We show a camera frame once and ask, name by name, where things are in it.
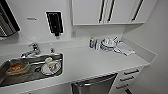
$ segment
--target drawer handle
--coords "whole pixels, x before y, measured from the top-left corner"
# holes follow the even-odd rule
[[[131,77],[128,77],[128,78],[125,78],[125,79],[120,79],[120,81],[126,81],[126,80],[130,80],[130,79],[134,79],[134,76],[131,76]]]
[[[115,0],[113,0],[112,3],[111,3],[110,13],[109,13],[109,17],[108,17],[107,22],[109,22],[110,19],[111,19],[111,15],[112,15],[112,12],[113,12],[113,7],[114,7],[114,2],[115,2]]]
[[[105,0],[102,0],[101,10],[100,10],[99,23],[100,23],[100,21],[102,20],[102,14],[103,14],[104,2],[105,2]]]
[[[116,87],[116,89],[124,88],[124,87],[127,87],[127,86],[129,86],[129,85],[126,84],[126,85],[123,85],[123,86],[119,86],[119,87]]]
[[[136,9],[136,12],[135,12],[135,14],[134,14],[134,16],[133,16],[133,18],[132,18],[132,21],[134,21],[134,20],[136,19],[137,15],[138,15],[138,12],[139,12],[139,9],[141,8],[142,2],[143,2],[143,0],[141,0],[141,1],[139,2],[138,7],[137,7],[137,9]]]
[[[139,72],[138,69],[136,69],[135,71],[131,71],[131,72],[124,72],[125,75],[128,75],[128,74],[132,74],[132,73],[136,73],[136,72]]]

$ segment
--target cabinet door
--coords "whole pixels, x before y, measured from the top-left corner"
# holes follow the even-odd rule
[[[128,23],[145,23],[156,2],[157,0],[136,0]]]
[[[106,2],[107,0],[72,0],[73,25],[102,24]]]
[[[135,0],[108,0],[105,24],[127,24]]]

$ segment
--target stainless steel sink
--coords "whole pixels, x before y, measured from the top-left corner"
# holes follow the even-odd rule
[[[45,59],[48,57],[51,57],[53,60],[59,60],[61,63],[60,70],[53,75],[44,75],[40,71],[40,68],[45,64],[44,62]],[[7,75],[6,71],[10,68],[12,64],[16,62],[29,62],[31,67],[29,71],[26,72],[25,74]],[[0,87],[44,79],[53,76],[59,76],[62,73],[62,66],[63,66],[63,54],[52,54],[34,58],[18,58],[8,60],[4,62],[2,66],[0,66]]]

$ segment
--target plate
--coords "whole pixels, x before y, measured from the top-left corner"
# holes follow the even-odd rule
[[[41,72],[44,74],[44,75],[52,75],[52,74],[55,74],[59,71],[59,69],[61,68],[61,63],[60,62],[56,62],[55,63],[56,65],[56,68],[55,70],[52,72],[50,71],[49,67],[47,66],[47,64],[44,64],[42,66],[42,69],[41,69]]]

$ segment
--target dishes in sink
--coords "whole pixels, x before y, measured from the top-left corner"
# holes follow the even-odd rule
[[[48,64],[44,64],[41,68],[41,72],[44,74],[44,75],[52,75],[52,74],[55,74],[59,71],[59,69],[61,68],[61,63],[58,61],[58,60],[55,60],[55,61],[52,61],[51,62],[54,66],[54,68],[50,68],[48,67]]]

